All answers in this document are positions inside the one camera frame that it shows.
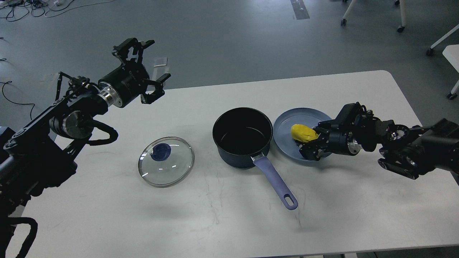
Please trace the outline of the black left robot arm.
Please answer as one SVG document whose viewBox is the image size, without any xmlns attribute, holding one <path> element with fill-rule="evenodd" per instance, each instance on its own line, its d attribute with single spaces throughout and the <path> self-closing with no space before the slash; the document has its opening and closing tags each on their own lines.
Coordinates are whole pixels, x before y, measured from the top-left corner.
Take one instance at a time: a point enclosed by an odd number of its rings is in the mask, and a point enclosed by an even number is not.
<svg viewBox="0 0 459 258">
<path fill-rule="evenodd" d="M 97 83 L 89 78 L 59 72 L 56 99 L 41 114 L 18 131 L 1 128 L 1 257 L 14 235 L 16 225 L 30 226 L 18 258 L 30 250 L 38 224 L 30 217 L 13 217 L 20 206 L 43 190 L 58 187 L 76 173 L 75 158 L 86 146 L 115 142 L 118 132 L 95 120 L 110 106 L 124 108 L 138 96 L 151 104 L 164 94 L 166 73 L 151 80 L 142 63 L 143 52 L 154 40 L 129 38 L 113 48 L 121 64 Z"/>
</svg>

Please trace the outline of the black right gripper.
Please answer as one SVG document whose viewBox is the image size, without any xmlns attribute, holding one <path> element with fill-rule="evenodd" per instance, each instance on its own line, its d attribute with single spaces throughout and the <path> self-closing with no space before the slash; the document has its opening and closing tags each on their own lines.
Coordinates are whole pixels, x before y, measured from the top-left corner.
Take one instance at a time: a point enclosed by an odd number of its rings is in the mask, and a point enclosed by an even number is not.
<svg viewBox="0 0 459 258">
<path fill-rule="evenodd" d="M 297 140 L 300 155 L 309 161 L 319 161 L 332 153 L 348 156 L 357 155 L 361 146 L 351 132 L 352 126 L 353 122 L 338 122 L 337 120 L 319 122 L 313 128 L 318 134 L 318 139 L 313 139 L 310 142 Z"/>
</svg>

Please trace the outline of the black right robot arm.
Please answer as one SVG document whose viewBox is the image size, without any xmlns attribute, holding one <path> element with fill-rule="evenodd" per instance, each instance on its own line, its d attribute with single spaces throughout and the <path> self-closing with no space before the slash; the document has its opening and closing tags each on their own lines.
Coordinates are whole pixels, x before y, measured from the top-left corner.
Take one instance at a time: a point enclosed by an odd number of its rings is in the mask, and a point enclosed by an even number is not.
<svg viewBox="0 0 459 258">
<path fill-rule="evenodd" d="M 316 139 L 301 143 L 303 158 L 319 161 L 326 153 L 356 156 L 381 145 L 378 164 L 385 170 L 412 180 L 437 168 L 458 174 L 458 124 L 441 119 L 430 127 L 383 121 L 360 103 L 343 106 L 335 119 L 313 128 Z"/>
</svg>

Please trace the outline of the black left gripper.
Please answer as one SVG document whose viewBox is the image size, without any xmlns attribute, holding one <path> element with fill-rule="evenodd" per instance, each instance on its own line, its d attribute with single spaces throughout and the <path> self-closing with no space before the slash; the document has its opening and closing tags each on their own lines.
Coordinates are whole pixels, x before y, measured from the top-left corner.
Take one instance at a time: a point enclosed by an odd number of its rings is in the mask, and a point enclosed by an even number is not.
<svg viewBox="0 0 459 258">
<path fill-rule="evenodd" d="M 157 80 L 149 80 L 149 74 L 142 63 L 144 50 L 154 43 L 154 40 L 138 41 L 136 38 L 128 38 L 120 45 L 113 46 L 112 55 L 121 64 L 99 79 L 98 85 L 103 88 L 110 86 L 116 91 L 116 107 L 124 108 L 138 95 L 141 95 L 142 104 L 152 104 L 165 95 L 164 83 L 171 74 L 165 73 Z M 148 86 L 154 88 L 152 93 L 147 93 Z"/>
</svg>

